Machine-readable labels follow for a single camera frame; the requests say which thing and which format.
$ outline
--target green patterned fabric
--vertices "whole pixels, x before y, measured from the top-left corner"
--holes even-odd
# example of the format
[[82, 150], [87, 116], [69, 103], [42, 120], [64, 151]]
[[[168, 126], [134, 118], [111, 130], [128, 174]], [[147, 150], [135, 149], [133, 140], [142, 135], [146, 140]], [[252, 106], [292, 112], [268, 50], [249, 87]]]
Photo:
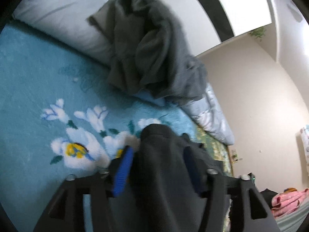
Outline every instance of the green patterned fabric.
[[[210, 136], [200, 127], [197, 127], [196, 138], [198, 142], [201, 142], [204, 144], [205, 149], [215, 160], [223, 161], [224, 172], [228, 176], [232, 177], [232, 166], [231, 166], [231, 162], [229, 159], [228, 146], [216, 140], [214, 137]], [[222, 232], [229, 231], [229, 227], [230, 227], [229, 213], [230, 213], [230, 208], [227, 211]]]

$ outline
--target screw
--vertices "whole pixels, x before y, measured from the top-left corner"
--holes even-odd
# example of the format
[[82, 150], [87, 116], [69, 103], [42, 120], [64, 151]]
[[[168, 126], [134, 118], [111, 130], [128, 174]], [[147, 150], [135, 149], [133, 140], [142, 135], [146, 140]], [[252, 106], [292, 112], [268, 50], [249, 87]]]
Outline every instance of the screw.
[[98, 172], [99, 172], [99, 174], [107, 174], [107, 173], [109, 173], [109, 169], [108, 168], [100, 168]]
[[213, 168], [208, 168], [207, 173], [208, 174], [218, 174], [218, 171], [216, 169], [213, 169]]
[[250, 177], [249, 175], [247, 175], [247, 174], [242, 174], [242, 175], [240, 176], [240, 178], [241, 178], [242, 180], [244, 180], [244, 181], [249, 181], [249, 180], [251, 179], [251, 177]]
[[74, 174], [69, 174], [65, 179], [67, 181], [73, 181], [76, 179], [76, 176]]

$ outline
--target blue gripper pad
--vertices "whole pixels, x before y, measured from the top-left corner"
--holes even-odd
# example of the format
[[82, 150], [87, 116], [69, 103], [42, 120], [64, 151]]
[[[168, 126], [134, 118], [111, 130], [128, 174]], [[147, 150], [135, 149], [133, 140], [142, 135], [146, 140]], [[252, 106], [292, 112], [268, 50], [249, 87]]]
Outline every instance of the blue gripper pad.
[[120, 195], [125, 189], [127, 178], [133, 162], [133, 157], [133, 148], [126, 146], [121, 157], [114, 159], [109, 166], [109, 171], [113, 182], [112, 194], [114, 197]]

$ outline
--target white flower pattern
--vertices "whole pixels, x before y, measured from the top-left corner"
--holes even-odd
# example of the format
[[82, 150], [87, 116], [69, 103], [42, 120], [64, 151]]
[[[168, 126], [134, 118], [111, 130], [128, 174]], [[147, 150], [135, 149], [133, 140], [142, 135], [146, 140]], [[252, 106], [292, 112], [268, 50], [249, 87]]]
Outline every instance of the white flower pattern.
[[140, 119], [138, 129], [135, 129], [133, 120], [129, 121], [126, 128], [129, 131], [118, 131], [115, 128], [105, 130], [104, 119], [108, 111], [106, 107], [99, 105], [93, 109], [88, 108], [86, 112], [75, 111], [74, 116], [89, 122], [92, 128], [99, 133], [102, 139], [77, 127], [72, 119], [64, 111], [64, 100], [58, 99], [50, 109], [44, 109], [41, 118], [51, 121], [60, 120], [66, 124], [67, 138], [56, 138], [51, 142], [51, 148], [56, 156], [50, 164], [64, 161], [65, 166], [75, 169], [93, 170], [96, 167], [107, 167], [111, 159], [117, 156], [119, 150], [126, 145], [131, 146], [135, 151], [140, 146], [140, 134], [142, 129], [150, 124], [161, 124], [156, 118]]
[[74, 112], [75, 117], [88, 121], [98, 133], [105, 130], [103, 120], [107, 114], [108, 111], [106, 110], [106, 107], [100, 107], [98, 105], [95, 106], [93, 110], [88, 108], [86, 113], [81, 111]]
[[127, 131], [118, 133], [114, 138], [106, 136], [103, 138], [106, 152], [115, 157], [118, 150], [123, 149], [125, 146], [131, 146], [135, 151], [138, 150], [140, 139]]
[[44, 109], [44, 113], [41, 114], [41, 118], [45, 120], [56, 120], [59, 119], [61, 122], [67, 124], [70, 120], [69, 116], [65, 113], [63, 99], [58, 99], [56, 104], [51, 104], [51, 109]]
[[83, 128], [67, 128], [68, 139], [56, 138], [51, 148], [63, 157], [69, 168], [93, 170], [95, 167], [107, 167], [110, 159], [95, 136]]
[[149, 119], [142, 118], [138, 122], [138, 126], [140, 127], [140, 129], [144, 129], [146, 126], [150, 124], [161, 124], [161, 121], [156, 118], [149, 118]]

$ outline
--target yellow flower center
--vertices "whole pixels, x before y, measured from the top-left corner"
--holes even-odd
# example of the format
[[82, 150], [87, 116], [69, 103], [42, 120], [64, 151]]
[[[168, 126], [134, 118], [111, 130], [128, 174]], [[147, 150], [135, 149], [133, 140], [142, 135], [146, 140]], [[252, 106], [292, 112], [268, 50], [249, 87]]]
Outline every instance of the yellow flower center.
[[119, 150], [117, 151], [116, 159], [121, 157], [122, 152], [123, 152], [123, 149], [119, 149]]
[[65, 154], [71, 157], [83, 158], [87, 154], [87, 149], [79, 143], [69, 143], [66, 147]]

